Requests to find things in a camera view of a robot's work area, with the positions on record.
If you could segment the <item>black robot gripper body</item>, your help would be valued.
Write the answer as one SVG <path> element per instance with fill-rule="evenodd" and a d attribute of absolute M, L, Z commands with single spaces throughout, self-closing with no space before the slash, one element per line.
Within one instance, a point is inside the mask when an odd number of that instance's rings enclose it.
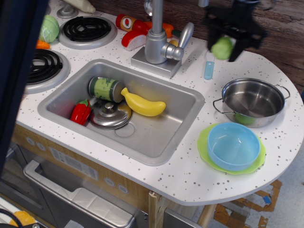
<path fill-rule="evenodd" d="M 208 6 L 202 23 L 224 24 L 224 34 L 238 39 L 248 39 L 247 48 L 259 49 L 267 32 L 253 19 L 253 11 L 260 3 L 258 0 L 234 0 L 229 8 Z"/>

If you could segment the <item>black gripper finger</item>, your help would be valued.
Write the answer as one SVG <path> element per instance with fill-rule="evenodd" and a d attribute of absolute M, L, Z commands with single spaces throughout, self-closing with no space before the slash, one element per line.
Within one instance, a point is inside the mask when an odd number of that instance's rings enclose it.
<path fill-rule="evenodd" d="M 243 52 L 244 49 L 246 49 L 249 45 L 248 39 L 238 39 L 235 42 L 235 45 L 233 47 L 232 53 L 229 58 L 229 62 L 234 62 L 239 55 Z"/>
<path fill-rule="evenodd" d="M 208 49 L 211 50 L 212 46 L 216 44 L 216 42 L 224 37 L 224 24 L 222 23 L 212 23 L 208 25 Z"/>

